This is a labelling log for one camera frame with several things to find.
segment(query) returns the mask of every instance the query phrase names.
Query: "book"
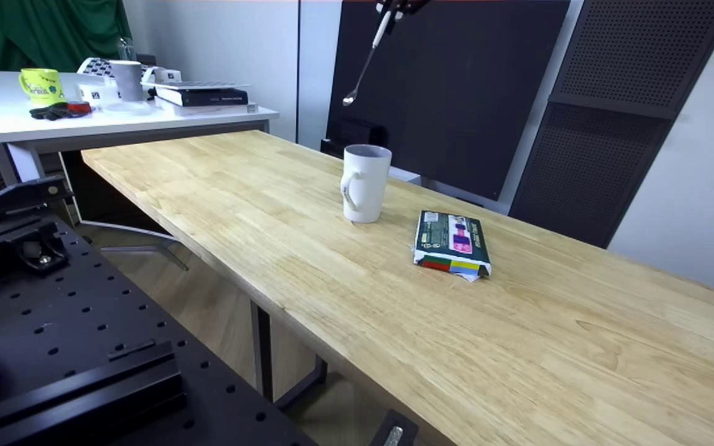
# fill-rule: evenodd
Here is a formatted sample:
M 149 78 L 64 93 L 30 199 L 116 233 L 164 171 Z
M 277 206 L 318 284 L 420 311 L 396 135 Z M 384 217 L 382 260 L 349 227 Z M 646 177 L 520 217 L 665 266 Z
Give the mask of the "book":
M 489 278 L 491 260 L 480 221 L 421 211 L 413 234 L 413 261 L 465 279 Z
M 249 90 L 216 84 L 157 84 L 157 97 L 175 107 L 249 104 Z

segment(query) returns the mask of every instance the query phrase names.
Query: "black optical table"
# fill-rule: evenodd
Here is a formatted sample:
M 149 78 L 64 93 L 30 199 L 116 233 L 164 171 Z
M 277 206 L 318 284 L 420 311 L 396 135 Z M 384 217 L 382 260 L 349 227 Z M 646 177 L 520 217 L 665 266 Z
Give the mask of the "black optical table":
M 312 442 L 59 217 L 0 237 L 32 224 L 54 227 L 68 265 L 40 275 L 0 247 L 0 440 Z

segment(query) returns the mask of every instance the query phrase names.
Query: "white desk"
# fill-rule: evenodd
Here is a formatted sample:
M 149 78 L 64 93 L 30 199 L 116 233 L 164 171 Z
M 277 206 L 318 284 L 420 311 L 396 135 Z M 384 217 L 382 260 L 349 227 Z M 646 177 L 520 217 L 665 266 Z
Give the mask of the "white desk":
M 68 98 L 79 98 L 79 82 L 97 76 L 63 73 Z M 266 107 L 195 107 L 165 100 L 116 104 L 79 119 L 45 121 L 30 115 L 30 98 L 18 85 L 18 71 L 0 71 L 0 172 L 4 182 L 43 176 L 40 152 L 79 150 L 168 135 L 268 129 L 277 110 Z

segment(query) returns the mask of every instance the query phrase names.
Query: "colorful book cover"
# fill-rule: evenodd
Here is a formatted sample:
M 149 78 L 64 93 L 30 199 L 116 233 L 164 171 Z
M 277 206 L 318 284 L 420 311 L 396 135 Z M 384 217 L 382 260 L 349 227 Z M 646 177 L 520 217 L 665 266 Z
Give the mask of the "colorful book cover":
M 480 221 L 421 211 L 413 237 L 413 261 L 465 279 L 489 278 L 491 261 Z

